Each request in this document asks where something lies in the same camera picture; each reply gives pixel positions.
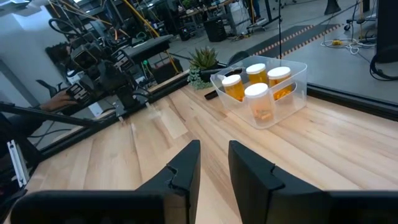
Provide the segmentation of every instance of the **white bottle cap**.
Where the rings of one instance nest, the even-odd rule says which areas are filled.
[[[290,68],[289,67],[277,67],[277,68],[269,70],[267,75],[268,75],[268,78],[271,80],[285,78],[290,75]]]
[[[241,76],[240,75],[230,75],[228,77],[225,77],[222,81],[223,86],[232,86],[241,81]]]
[[[263,63],[251,65],[246,69],[246,73],[249,75],[258,74],[266,69],[266,65]]]
[[[259,98],[267,94],[268,86],[265,83],[256,83],[244,90],[245,97]]]

